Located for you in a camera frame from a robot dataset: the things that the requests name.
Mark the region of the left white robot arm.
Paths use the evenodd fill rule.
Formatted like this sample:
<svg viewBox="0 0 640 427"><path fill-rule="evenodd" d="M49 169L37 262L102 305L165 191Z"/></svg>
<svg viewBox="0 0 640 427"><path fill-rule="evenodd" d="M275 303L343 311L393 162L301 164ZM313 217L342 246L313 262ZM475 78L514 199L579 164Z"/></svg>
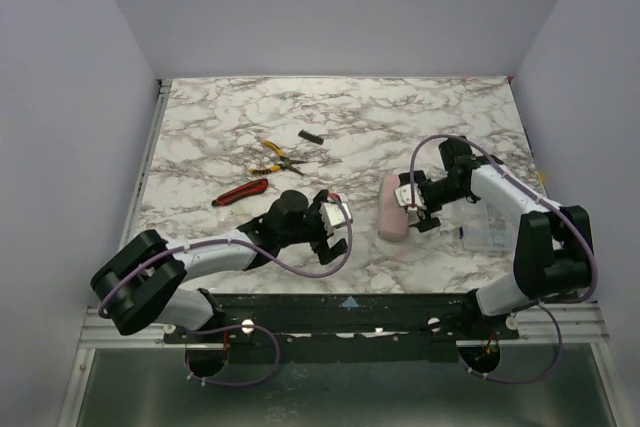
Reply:
<svg viewBox="0 0 640 427"><path fill-rule="evenodd" d="M153 323L202 331L222 326L223 309L205 288L186 290L187 281L221 272L247 272L277 263L279 253L307 244L323 265L340 270L348 260L353 238L335 244L329 238L352 228L352 214L343 199L326 190L312 200L287 190L269 210L227 234L170 241L156 230L135 236L90 281L99 299L98 314L123 335Z"/></svg>

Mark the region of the pink umbrella case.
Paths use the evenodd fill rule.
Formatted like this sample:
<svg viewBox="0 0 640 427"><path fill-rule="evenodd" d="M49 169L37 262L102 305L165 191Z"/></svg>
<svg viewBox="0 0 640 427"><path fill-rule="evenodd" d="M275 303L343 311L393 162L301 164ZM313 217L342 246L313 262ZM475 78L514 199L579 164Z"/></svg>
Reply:
<svg viewBox="0 0 640 427"><path fill-rule="evenodd" d="M386 175L381 181L378 195L378 235L382 240L392 243L404 242L409 234L407 214L395 196L395 190L399 187L397 175Z"/></svg>

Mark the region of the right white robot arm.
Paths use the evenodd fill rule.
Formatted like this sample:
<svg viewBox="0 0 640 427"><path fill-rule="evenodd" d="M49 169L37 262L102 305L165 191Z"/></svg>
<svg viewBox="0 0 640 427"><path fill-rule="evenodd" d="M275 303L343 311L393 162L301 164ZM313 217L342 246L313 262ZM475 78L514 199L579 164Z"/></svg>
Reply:
<svg viewBox="0 0 640 427"><path fill-rule="evenodd" d="M445 177L433 181L415 167L398 176L394 197L410 226L420 232L435 229L441 224L437 212L467 200L492 204L517 230L510 272L470 291L469 311L477 317L497 317L546 300L589 300L597 287L598 266L587 211L537 193L464 136L436 138Z"/></svg>

